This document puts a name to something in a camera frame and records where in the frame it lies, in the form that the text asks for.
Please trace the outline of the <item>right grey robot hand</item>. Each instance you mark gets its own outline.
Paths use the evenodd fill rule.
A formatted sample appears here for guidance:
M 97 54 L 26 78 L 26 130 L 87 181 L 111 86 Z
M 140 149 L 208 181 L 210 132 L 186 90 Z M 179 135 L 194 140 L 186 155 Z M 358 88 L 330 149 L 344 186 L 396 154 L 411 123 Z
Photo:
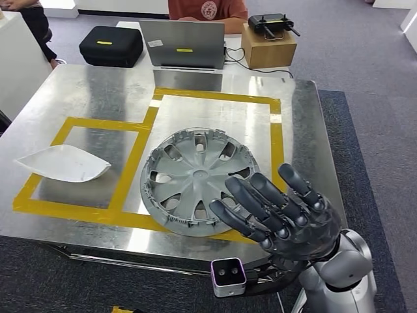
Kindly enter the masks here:
M 237 177 L 225 180 L 227 189 L 253 217 L 253 222 L 233 212 L 220 199 L 210 202 L 210 209 L 265 251 L 287 260 L 317 260 L 331 253 L 342 229 L 337 211 L 290 164 L 282 164 L 277 172 L 299 198 L 298 202 L 281 192 L 266 176 L 256 172 L 247 180 Z

